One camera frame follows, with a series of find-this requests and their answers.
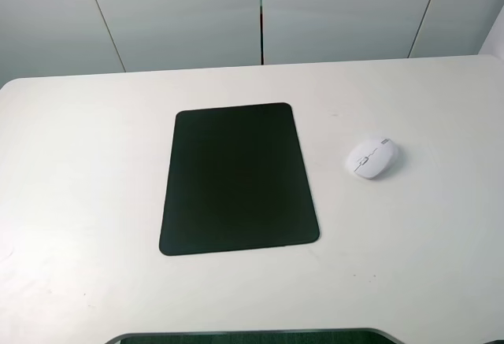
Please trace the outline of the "white wireless computer mouse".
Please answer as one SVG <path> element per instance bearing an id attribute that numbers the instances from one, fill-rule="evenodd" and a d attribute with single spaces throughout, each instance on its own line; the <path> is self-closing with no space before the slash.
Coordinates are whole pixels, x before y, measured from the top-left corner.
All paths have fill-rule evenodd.
<path id="1" fill-rule="evenodd" d="M 366 139 L 349 153 L 346 169 L 363 179 L 375 179 L 396 161 L 399 148 L 389 138 Z"/>

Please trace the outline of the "black rectangular mouse pad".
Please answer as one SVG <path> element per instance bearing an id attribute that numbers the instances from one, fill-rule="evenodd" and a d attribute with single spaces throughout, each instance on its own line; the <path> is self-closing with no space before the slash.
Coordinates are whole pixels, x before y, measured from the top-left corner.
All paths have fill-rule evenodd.
<path id="1" fill-rule="evenodd" d="M 176 115 L 159 237 L 164 255 L 304 245 L 319 236 L 290 105 Z"/>

